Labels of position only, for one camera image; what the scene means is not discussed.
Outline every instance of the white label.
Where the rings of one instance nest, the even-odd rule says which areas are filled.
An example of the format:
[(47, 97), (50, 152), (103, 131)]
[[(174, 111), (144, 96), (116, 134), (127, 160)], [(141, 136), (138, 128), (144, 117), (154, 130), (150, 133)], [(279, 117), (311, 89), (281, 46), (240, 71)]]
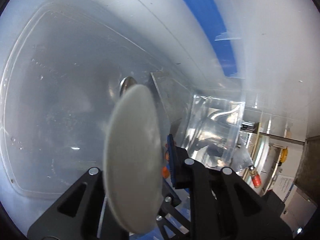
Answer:
[(293, 188), (294, 177), (279, 175), (273, 186), (273, 191), (285, 202)]

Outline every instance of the blue stripe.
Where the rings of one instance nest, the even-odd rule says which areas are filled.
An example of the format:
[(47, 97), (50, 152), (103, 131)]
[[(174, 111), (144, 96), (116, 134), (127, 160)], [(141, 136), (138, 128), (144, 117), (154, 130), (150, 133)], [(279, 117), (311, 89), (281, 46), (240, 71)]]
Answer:
[(211, 43), (224, 75), (227, 77), (235, 75), (237, 66), (230, 40), (215, 41), (217, 36), (227, 30), (214, 0), (184, 0), (184, 2)]
[(176, 187), (176, 171), (175, 171), (175, 161), (176, 161), (176, 149), (174, 145), (174, 140), (172, 134), (167, 136), (167, 145), (168, 145), (168, 156), (169, 156), (169, 171), (170, 178), (173, 187)]
[(287, 192), (287, 195), (285, 195), (285, 198), (284, 198), (283, 202), (286, 202), (287, 198), (289, 197), (290, 192), (291, 192), (291, 190), (292, 190), (292, 188), (293, 188), (293, 185), (294, 185), (294, 184), (292, 183), (291, 186), (290, 186), (290, 188), (289, 188), (289, 190), (288, 190), (288, 192)]

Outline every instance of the white disc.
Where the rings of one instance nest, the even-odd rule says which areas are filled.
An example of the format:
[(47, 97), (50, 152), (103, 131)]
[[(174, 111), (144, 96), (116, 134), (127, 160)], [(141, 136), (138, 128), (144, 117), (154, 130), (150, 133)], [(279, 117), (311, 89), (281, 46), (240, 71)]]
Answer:
[(111, 115), (103, 162), (110, 209), (119, 225), (147, 233), (162, 202), (160, 132), (149, 89), (134, 85)]

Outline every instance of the plastic bin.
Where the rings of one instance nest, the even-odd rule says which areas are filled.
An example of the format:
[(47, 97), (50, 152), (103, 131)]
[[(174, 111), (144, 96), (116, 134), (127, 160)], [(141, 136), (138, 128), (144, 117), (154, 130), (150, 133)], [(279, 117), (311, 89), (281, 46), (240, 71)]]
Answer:
[(217, 99), (243, 102), (259, 67), (253, 3), (10, 0), (0, 17), (0, 201), (17, 227), (26, 234), (88, 168), (101, 167), (125, 76), (156, 91), (150, 72), (169, 73), (218, 110)]

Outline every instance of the metal screw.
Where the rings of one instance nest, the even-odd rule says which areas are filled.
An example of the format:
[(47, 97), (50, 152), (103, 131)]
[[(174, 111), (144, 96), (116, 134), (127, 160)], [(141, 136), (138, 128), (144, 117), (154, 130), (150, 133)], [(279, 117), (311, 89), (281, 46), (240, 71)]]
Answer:
[(192, 164), (195, 163), (195, 161), (193, 159), (191, 159), (191, 158), (187, 158), (187, 159), (184, 160), (184, 163), (186, 165), (192, 165)]
[(222, 172), (226, 175), (230, 175), (232, 173), (232, 169), (230, 169), (229, 167), (225, 167), (222, 169)]
[(93, 168), (91, 168), (91, 169), (89, 170), (89, 174), (90, 174), (90, 175), (96, 175), (96, 174), (98, 174), (98, 172), (99, 172), (99, 169), (96, 168), (96, 167), (93, 167)]
[(171, 202), (171, 198), (170, 197), (165, 197), (165, 199), (164, 199), (164, 201), (166, 201), (166, 202)]
[(136, 83), (137, 82), (133, 77), (131, 76), (125, 77), (120, 83), (120, 89), (119, 89), (120, 96), (122, 96), (130, 87), (132, 87)]

